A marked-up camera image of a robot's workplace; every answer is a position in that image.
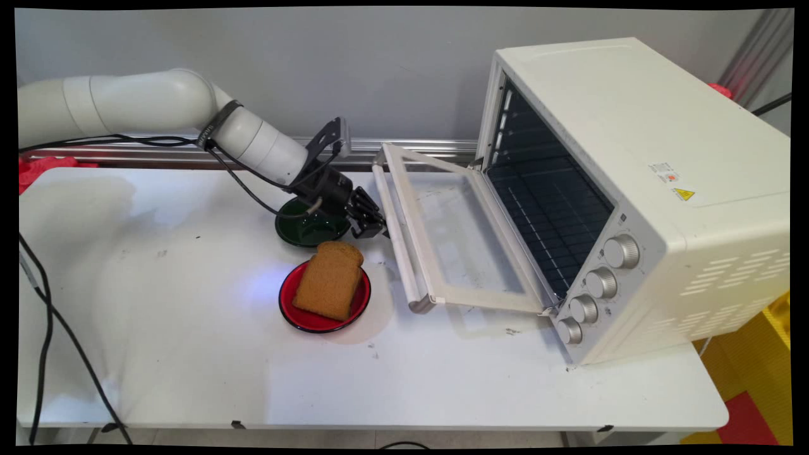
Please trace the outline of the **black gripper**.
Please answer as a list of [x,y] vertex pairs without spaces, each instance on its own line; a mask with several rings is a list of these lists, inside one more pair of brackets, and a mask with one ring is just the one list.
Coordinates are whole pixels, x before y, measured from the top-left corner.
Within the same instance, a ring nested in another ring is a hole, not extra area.
[[[316,205],[324,215],[350,220],[353,238],[362,240],[378,235],[389,237],[387,222],[379,206],[361,186],[353,189],[353,182],[332,165],[320,168],[307,178],[296,179],[296,195],[307,205]],[[346,206],[351,196],[351,212]]]

